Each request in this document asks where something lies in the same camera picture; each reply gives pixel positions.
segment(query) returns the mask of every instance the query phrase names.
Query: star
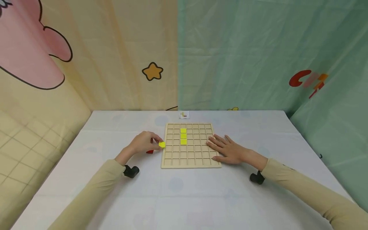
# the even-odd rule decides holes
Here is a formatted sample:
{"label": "star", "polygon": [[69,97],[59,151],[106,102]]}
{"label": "star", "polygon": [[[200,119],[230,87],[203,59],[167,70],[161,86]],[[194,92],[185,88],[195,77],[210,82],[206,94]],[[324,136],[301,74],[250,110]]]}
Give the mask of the star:
{"label": "star", "polygon": [[239,110],[239,108],[238,108],[238,107],[234,107],[234,108],[232,108],[232,109],[228,109],[228,110],[236,111],[236,110]]}
{"label": "star", "polygon": [[149,81],[152,81],[153,79],[160,80],[162,72],[163,68],[158,67],[157,64],[154,62],[151,62],[147,68],[142,69],[142,73]]}

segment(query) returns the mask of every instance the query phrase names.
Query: grid board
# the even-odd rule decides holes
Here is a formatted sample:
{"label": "grid board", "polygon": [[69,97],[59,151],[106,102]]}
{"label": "grid board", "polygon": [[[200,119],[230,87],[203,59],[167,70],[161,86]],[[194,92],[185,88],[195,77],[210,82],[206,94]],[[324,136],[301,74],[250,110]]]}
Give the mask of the grid board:
{"label": "grid board", "polygon": [[190,119],[189,111],[179,111],[179,119]]}
{"label": "grid board", "polygon": [[219,153],[206,145],[210,136],[212,124],[166,124],[161,168],[221,168],[220,162],[212,160]]}

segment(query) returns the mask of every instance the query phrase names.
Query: white tablecloth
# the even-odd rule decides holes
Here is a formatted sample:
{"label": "white tablecloth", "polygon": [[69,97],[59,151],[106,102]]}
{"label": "white tablecloth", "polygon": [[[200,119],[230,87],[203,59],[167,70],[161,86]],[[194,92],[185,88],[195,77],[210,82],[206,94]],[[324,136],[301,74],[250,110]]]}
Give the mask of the white tablecloth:
{"label": "white tablecloth", "polygon": [[[97,169],[143,130],[166,123],[212,123],[218,135],[274,158],[351,199],[283,111],[95,111],[18,219],[13,230],[47,229]],[[293,194],[249,181],[256,169],[161,169],[161,152],[135,155],[139,174],[121,181],[89,229],[331,229]]]}

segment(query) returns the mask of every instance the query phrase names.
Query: green curtain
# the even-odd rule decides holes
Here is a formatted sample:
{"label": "green curtain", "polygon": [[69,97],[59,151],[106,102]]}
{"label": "green curtain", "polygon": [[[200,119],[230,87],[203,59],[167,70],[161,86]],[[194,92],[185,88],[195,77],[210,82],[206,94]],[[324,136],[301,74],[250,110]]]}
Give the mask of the green curtain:
{"label": "green curtain", "polygon": [[178,0],[179,109],[284,110],[368,210],[367,15],[365,0]]}

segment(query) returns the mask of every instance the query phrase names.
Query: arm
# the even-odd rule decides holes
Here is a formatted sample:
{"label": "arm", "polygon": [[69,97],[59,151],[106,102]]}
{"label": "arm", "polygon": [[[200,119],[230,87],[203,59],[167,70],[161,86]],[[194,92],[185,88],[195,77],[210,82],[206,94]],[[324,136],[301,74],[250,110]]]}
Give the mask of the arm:
{"label": "arm", "polygon": [[86,229],[101,203],[115,188],[128,160],[138,152],[161,150],[161,147],[151,143],[151,138],[156,142],[163,141],[156,134],[144,131],[137,135],[115,159],[107,160],[48,229]]}
{"label": "arm", "polygon": [[368,213],[357,204],[274,159],[262,175],[289,190],[327,219],[333,229],[368,229]]}
{"label": "arm", "polygon": [[225,156],[216,156],[214,160],[230,164],[245,162],[252,165],[261,171],[266,179],[291,191],[319,212],[330,222],[333,229],[368,229],[368,213],[345,197],[274,159],[267,159],[251,149],[238,145],[228,136],[224,139],[215,135],[210,141],[213,143],[207,144]]}
{"label": "arm", "polygon": [[107,160],[49,229],[86,229],[98,207],[118,183],[124,170],[125,167],[115,160]]}

